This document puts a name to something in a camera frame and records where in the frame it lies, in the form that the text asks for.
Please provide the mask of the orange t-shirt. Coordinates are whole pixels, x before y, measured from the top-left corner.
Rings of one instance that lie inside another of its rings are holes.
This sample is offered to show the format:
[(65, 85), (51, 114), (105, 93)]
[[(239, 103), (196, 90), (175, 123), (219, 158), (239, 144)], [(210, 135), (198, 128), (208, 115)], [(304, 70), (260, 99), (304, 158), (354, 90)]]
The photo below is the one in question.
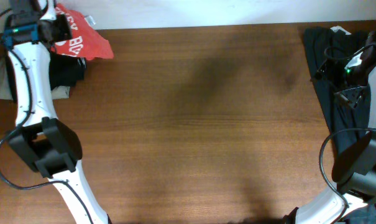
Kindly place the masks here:
[(55, 43), (54, 52), (70, 57), (112, 59), (114, 53), (108, 40), (104, 39), (86, 17), (78, 11), (67, 9), (63, 4), (55, 6), (57, 15), (64, 15), (70, 25), (72, 38)]

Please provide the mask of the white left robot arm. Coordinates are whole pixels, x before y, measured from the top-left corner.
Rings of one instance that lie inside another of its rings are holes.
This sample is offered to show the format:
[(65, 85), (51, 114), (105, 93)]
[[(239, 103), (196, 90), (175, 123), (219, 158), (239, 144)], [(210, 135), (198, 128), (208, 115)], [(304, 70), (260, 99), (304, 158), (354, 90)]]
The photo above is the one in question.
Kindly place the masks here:
[(77, 223), (110, 223), (83, 172), (77, 134), (58, 120), (50, 88), (50, 49), (72, 38), (55, 1), (11, 1), (2, 35), (16, 83), (16, 127), (0, 141), (62, 196)]

